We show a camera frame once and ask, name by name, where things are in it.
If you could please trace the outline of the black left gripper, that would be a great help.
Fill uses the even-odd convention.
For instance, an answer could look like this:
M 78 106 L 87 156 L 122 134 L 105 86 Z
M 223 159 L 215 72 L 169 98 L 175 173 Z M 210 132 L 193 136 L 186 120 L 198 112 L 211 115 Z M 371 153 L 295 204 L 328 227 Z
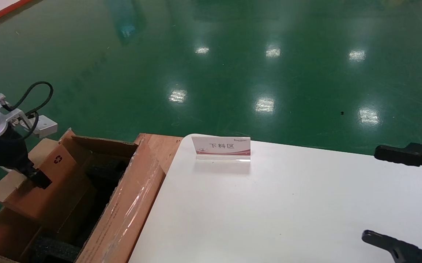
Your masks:
M 52 180 L 42 170 L 34 168 L 22 136 L 13 128 L 7 128 L 1 136 L 4 140 L 0 140 L 0 166 L 22 173 L 39 188 L 49 187 Z

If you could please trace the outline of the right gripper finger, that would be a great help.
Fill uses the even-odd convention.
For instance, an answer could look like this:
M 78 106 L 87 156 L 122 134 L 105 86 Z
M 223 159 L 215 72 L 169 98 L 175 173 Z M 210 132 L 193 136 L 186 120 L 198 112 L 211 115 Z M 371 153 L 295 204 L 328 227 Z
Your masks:
M 365 230 L 362 241 L 388 251 L 395 263 L 422 263 L 422 249 L 388 235 Z
M 422 144 L 410 143 L 404 148 L 379 145 L 375 148 L 374 157 L 390 163 L 420 167 L 422 166 Z

